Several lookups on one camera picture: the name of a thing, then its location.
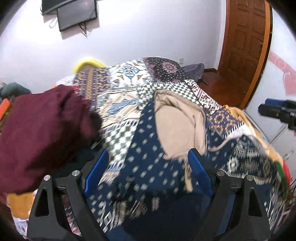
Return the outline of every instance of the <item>door frame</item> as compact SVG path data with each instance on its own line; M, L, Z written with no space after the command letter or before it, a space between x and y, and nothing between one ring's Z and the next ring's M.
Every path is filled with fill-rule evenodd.
M226 1L225 32L224 32L224 39L223 39L223 46L222 46L220 62L219 62L219 66L218 66L218 73L219 73L219 70L221 69L223 61L225 59L226 43L227 43L228 32L229 32L230 0L225 0L225 1ZM268 59L268 54L269 54L270 44L271 44L271 36L272 36L272 8L266 0L264 0L264 3L265 3L265 32L264 32L264 40L263 40L262 50L261 50L261 54L259 57L258 66L256 68L256 71L253 76L250 87L249 87L242 103L239 106L240 109L244 109L247 106L247 104L249 103L249 101L251 100L251 98L258 86L259 80L263 74L263 70L265 68L265 65L266 65L266 62Z

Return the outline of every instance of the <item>wooden floor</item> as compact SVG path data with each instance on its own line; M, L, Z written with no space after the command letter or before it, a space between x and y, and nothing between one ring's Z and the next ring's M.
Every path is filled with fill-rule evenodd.
M209 85L200 82L200 88L215 101L221 105L227 104L229 106L239 107L245 93L239 90L233 81L225 80L214 72L204 73L203 78Z

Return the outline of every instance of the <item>metal screw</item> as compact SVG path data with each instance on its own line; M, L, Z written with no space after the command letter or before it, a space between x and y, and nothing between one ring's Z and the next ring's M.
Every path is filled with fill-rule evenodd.
M218 170L217 171L217 175L220 176L220 177L222 177L222 176L225 175L225 172L223 172L222 170Z
M253 178L251 175L247 175L247 180L248 180L248 181L253 181L254 178Z
M44 181L48 181L50 179L50 175L46 175L43 179Z
M72 172L72 175L74 177L78 176L79 174L80 174L80 171L79 170L75 170L75 171Z

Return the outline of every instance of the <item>blue diamond motif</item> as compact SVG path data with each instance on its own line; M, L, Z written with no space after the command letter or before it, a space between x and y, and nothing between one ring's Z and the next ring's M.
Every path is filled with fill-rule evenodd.
M139 71L140 70L135 66L131 64L125 64L117 71L117 73L124 74L128 78L132 79L135 76L135 74L138 73Z

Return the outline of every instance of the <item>baseboard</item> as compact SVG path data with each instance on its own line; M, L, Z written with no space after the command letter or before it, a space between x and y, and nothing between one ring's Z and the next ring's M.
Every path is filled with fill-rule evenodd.
M217 73L218 70L216 70L215 68L210 68L210 69L205 69L205 73L208 73L208 72L215 72Z

